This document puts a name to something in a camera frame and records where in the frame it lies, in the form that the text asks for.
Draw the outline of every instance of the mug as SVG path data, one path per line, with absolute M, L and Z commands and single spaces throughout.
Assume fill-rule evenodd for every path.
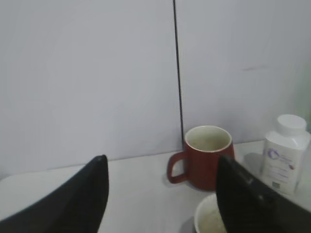
M 225 232 L 225 224 L 218 209 L 215 193 L 204 198 L 196 208 L 194 228 L 196 233 Z
M 194 187 L 213 191 L 216 189 L 218 159 L 221 155 L 234 158 L 231 135 L 224 129 L 198 126 L 185 135 L 185 150 L 169 159 L 167 177 L 171 183 L 189 181 Z M 173 166 L 184 160 L 184 173 L 172 176 Z

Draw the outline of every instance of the mug handle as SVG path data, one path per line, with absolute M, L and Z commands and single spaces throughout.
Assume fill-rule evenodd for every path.
M 180 183 L 188 179 L 185 173 L 178 175 L 178 176 L 172 176 L 173 166 L 175 165 L 176 162 L 178 162 L 179 160 L 183 160 L 183 159 L 188 159 L 188 155 L 185 151 L 179 152 L 170 158 L 169 163 L 167 165 L 166 174 L 167 174 L 167 178 L 169 179 L 171 183 Z

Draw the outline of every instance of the bottle label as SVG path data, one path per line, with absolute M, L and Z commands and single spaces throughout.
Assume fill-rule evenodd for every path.
M 261 178 L 273 189 L 293 194 L 299 182 L 303 151 L 265 141 Z

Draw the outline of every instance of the white wall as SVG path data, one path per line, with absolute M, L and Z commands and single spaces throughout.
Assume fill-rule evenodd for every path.
M 167 0 L 0 1 L 0 171 L 181 149 Z
M 278 115 L 297 113 L 311 64 L 311 1 L 176 3 L 185 131 L 218 125 L 235 142 L 252 141 Z

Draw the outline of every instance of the white bottle cap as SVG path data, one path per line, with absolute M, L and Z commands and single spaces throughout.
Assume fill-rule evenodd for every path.
M 306 121 L 295 115 L 280 115 L 277 118 L 276 130 L 283 136 L 295 136 L 302 134 L 307 127 Z

